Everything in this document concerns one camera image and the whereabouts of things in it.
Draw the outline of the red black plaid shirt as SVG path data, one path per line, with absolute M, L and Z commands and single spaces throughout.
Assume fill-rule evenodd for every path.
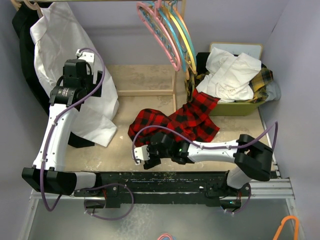
M 171 115 L 165 115 L 159 110 L 152 108 L 142 109 L 133 123 L 129 125 L 128 136 L 133 140 L 136 134 L 144 127 L 154 127 L 143 130 L 137 137 L 134 145 L 140 147 L 143 140 L 155 133 L 163 132 L 176 141 L 182 138 L 166 129 L 156 128 L 162 126 L 174 130 L 192 141 L 211 142 L 220 128 L 214 124 L 209 113 L 217 106 L 220 98 L 213 97 L 203 92 L 194 90 L 192 101 L 182 105 Z

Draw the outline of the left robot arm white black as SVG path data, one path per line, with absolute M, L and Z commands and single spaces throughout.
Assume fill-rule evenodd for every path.
M 31 167 L 22 170 L 22 178 L 37 192 L 71 195 L 85 189 L 91 196 L 103 191 L 103 184 L 92 172 L 66 172 L 65 155 L 71 126 L 81 105 L 72 106 L 94 88 L 102 95 L 99 82 L 102 71 L 94 71 L 94 59 L 85 55 L 65 62 L 62 76 L 49 95 L 49 119 L 39 153 Z

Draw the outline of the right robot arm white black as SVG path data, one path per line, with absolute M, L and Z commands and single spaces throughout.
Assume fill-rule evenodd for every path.
M 268 182 L 271 178 L 273 149 L 248 134 L 225 142 L 177 141 L 168 134 L 158 132 L 149 142 L 136 147 L 133 156 L 143 161 L 145 169 L 161 164 L 162 159 L 180 164 L 224 162 L 235 165 L 226 174 L 222 190 L 228 196 L 235 195 L 252 180 Z

